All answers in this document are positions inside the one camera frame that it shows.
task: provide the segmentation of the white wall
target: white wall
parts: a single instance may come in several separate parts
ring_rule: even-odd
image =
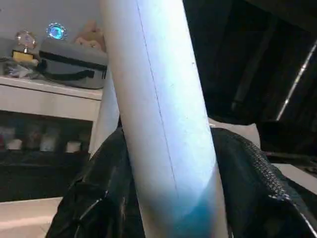
[[[87,20],[101,22],[99,0],[0,0],[0,9],[0,38],[13,39],[25,28],[41,40],[47,26],[58,22],[68,29],[71,41]]]

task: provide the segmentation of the shiny black material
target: shiny black material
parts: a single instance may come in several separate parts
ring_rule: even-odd
[[[235,238],[317,238],[316,218],[261,150],[225,129],[212,134]]]
[[[122,129],[101,145],[78,176],[46,237],[144,237]]]
[[[317,221],[250,141],[212,129],[235,238],[317,238]],[[122,129],[100,147],[58,207],[47,238],[143,238]]]

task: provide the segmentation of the floor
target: floor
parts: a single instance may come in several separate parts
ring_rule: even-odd
[[[44,238],[61,198],[0,203],[0,237]]]

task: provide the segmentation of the black fabric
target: black fabric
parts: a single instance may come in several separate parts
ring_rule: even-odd
[[[89,155],[0,152],[0,202],[64,196]]]
[[[265,155],[228,130],[212,134],[234,237],[316,238],[316,220]],[[47,234],[56,237],[144,237],[121,128],[102,144],[60,203]]]
[[[46,237],[144,237],[121,128],[79,174],[61,201]]]
[[[235,238],[316,237],[317,222],[299,194],[252,142],[225,129],[212,134]]]

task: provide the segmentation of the plush toy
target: plush toy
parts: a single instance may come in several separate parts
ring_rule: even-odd
[[[88,21],[74,43],[106,52],[104,33],[97,27],[96,21]]]

